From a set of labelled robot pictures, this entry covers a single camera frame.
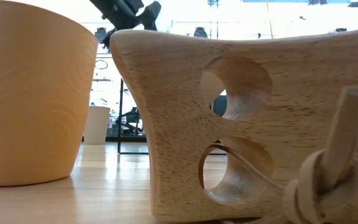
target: hole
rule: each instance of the hole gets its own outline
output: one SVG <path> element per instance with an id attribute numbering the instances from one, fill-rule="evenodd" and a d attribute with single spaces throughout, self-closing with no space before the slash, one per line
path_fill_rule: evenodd
<path id="1" fill-rule="evenodd" d="M 260 110 L 272 94 L 272 79 L 267 71 L 245 57 L 220 56 L 212 60 L 201 77 L 206 105 L 215 102 L 217 115 L 230 120 L 245 120 Z"/>
<path id="2" fill-rule="evenodd" d="M 271 181 L 274 167 L 272 157 L 261 145 L 245 138 L 224 138 L 220 141 L 222 143 L 213 143 L 200 160 L 198 174 L 205 193 L 217 203 L 231 206 L 257 199 L 264 191 L 266 182 Z M 211 167 L 210 164 L 205 165 L 206 158 L 216 149 L 227 152 L 226 171 L 217 184 L 218 170 L 204 175 L 204 168 L 208 170 Z M 208 160 L 213 162 L 211 156 L 208 156 Z"/>

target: white pot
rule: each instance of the white pot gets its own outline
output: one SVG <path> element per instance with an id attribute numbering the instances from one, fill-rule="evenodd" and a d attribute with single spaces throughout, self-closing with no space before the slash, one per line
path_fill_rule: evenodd
<path id="1" fill-rule="evenodd" d="M 106 142 L 109 115 L 110 108 L 89 106 L 84 132 L 85 144 L 104 144 Z"/>

